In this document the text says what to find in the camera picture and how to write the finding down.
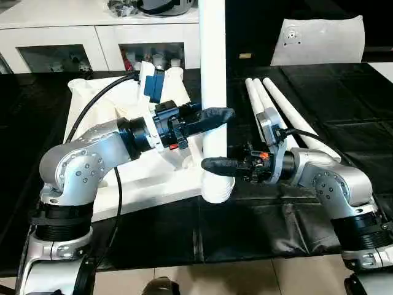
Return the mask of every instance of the metal bracket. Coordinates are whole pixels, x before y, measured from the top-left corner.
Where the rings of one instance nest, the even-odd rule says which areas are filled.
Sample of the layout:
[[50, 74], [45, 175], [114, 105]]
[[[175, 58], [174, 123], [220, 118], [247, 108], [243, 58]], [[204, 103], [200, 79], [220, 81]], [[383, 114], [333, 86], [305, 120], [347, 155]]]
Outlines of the metal bracket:
[[273, 162], [273, 173], [271, 177], [264, 181], [265, 183], [277, 183], [281, 171], [282, 161], [284, 160], [284, 154], [287, 149], [287, 140], [280, 141], [276, 130], [283, 128], [280, 116], [274, 108], [267, 108], [264, 112], [260, 112], [256, 115], [258, 123], [260, 125], [263, 137], [269, 151], [274, 154]]

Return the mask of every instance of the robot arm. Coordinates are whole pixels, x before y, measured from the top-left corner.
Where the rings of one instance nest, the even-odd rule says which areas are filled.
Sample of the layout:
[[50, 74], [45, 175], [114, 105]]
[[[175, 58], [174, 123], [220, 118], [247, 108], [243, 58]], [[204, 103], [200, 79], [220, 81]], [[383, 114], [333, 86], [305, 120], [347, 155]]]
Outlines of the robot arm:
[[106, 173], [139, 158], [155, 147], [186, 148], [187, 137], [226, 123], [232, 109], [200, 110], [199, 104], [177, 107], [173, 101], [155, 108], [152, 138], [143, 117], [124, 118], [97, 125], [80, 138], [49, 150], [40, 163], [44, 181], [39, 206], [31, 218], [17, 294], [90, 294], [95, 262], [88, 257], [91, 217], [100, 182]]
[[[286, 151], [277, 116], [273, 108], [256, 116], [270, 152], [249, 151], [244, 161], [204, 159], [202, 167], [218, 175], [242, 176], [256, 183], [280, 180], [314, 189], [331, 219], [347, 268], [358, 274], [393, 266], [391, 223], [381, 220], [367, 175], [321, 151], [302, 148]], [[347, 292], [390, 294], [391, 289], [387, 293], [373, 293], [375, 286], [367, 290], [370, 282], [381, 282], [382, 277], [385, 283], [393, 284], [392, 275], [355, 275], [345, 281]], [[356, 284], [363, 285], [363, 293], [356, 291]]]

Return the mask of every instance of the white pipe on table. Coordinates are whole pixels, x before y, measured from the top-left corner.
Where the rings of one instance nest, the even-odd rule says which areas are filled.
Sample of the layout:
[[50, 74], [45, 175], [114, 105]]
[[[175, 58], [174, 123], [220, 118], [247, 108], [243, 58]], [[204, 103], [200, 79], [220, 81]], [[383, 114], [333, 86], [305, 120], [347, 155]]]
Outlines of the white pipe on table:
[[[227, 69], [225, 55], [225, 0], [199, 0], [201, 45], [201, 90], [203, 109], [227, 107]], [[227, 125], [205, 133], [204, 157], [227, 156]], [[204, 171], [202, 196], [211, 203], [226, 201], [235, 179]]]
[[263, 104], [261, 103], [261, 101], [259, 99], [257, 89], [255, 89], [254, 83], [251, 78], [246, 79], [246, 88], [247, 88], [248, 96], [250, 98], [252, 112], [254, 113], [255, 122], [257, 123], [260, 139], [262, 141], [265, 141], [265, 139], [263, 137], [263, 133], [260, 129], [260, 125], [258, 123], [258, 119], [257, 119], [257, 114], [259, 114], [260, 112], [263, 112], [265, 110], [265, 108], [263, 107]]
[[[262, 102], [262, 104], [265, 107], [265, 109], [267, 109], [267, 108], [274, 108], [278, 112], [276, 106], [272, 102], [269, 94], [266, 92], [266, 90], [263, 87], [261, 81], [259, 79], [254, 79], [253, 82], [254, 82], [255, 89], [257, 89], [257, 93], [259, 95], [259, 99]], [[278, 112], [278, 116], [280, 117], [280, 120], [282, 122], [282, 126], [284, 128], [288, 128], [287, 124], [285, 124], [285, 122], [282, 119], [282, 117], [281, 117], [279, 112]], [[299, 145], [297, 144], [295, 138], [292, 135], [288, 136], [287, 137], [287, 150], [289, 151], [292, 148], [298, 148], [298, 147], [299, 147]]]
[[[292, 126], [294, 126], [294, 128], [317, 135], [315, 130], [309, 125], [309, 123], [307, 123], [307, 121], [294, 108], [294, 106], [292, 106], [292, 104], [287, 100], [287, 98], [282, 94], [282, 92], [277, 88], [277, 86], [275, 86], [272, 80], [270, 80], [269, 78], [264, 78], [263, 84], [270, 92], [273, 99], [277, 102], [278, 106], [284, 112], [289, 122], [292, 124]], [[304, 135], [300, 135], [300, 137], [310, 149], [318, 149], [330, 155], [335, 160], [341, 162], [341, 157], [326, 144]]]

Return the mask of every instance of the black tabletop cover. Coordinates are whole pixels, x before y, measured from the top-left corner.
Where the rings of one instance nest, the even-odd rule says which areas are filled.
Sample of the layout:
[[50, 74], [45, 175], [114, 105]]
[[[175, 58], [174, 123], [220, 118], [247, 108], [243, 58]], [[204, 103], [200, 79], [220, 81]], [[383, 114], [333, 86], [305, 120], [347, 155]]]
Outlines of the black tabletop cover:
[[[28, 210], [42, 183], [40, 158], [64, 136], [71, 92], [67, 83], [91, 74], [0, 75], [1, 163], [0, 275], [15, 275], [28, 228]], [[370, 177], [376, 197], [393, 216], [393, 84], [367, 64], [252, 68], [228, 74], [228, 153], [259, 140], [244, 80], [270, 77], [323, 138], [345, 152]], [[184, 84], [200, 100], [200, 72], [186, 70]], [[113, 219], [93, 224], [93, 247], [103, 252]], [[236, 180], [219, 205], [202, 197], [122, 216], [102, 270], [313, 256], [339, 253], [328, 216], [312, 191]]]

